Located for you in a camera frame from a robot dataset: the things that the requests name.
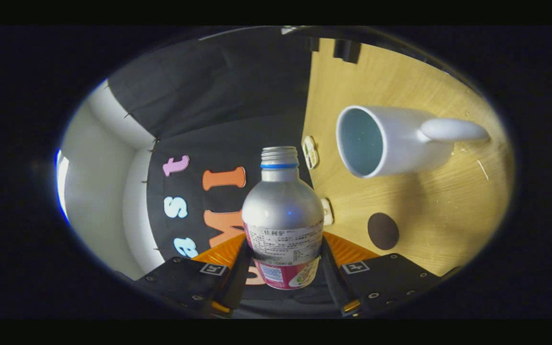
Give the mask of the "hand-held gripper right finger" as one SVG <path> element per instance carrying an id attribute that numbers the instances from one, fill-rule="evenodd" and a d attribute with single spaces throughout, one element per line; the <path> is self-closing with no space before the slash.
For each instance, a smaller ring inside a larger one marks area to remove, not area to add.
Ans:
<path id="1" fill-rule="evenodd" d="M 343 317 L 385 316 L 443 280 L 400 253 L 379 255 L 327 232 L 322 270 Z"/>

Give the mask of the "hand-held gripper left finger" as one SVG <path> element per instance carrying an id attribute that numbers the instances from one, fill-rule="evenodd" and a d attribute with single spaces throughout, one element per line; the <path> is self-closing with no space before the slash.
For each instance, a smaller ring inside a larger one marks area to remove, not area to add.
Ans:
<path id="1" fill-rule="evenodd" d="M 135 280 L 135 287 L 194 318 L 230 318 L 242 299 L 252 253 L 239 234 L 195 258 L 171 258 Z"/>

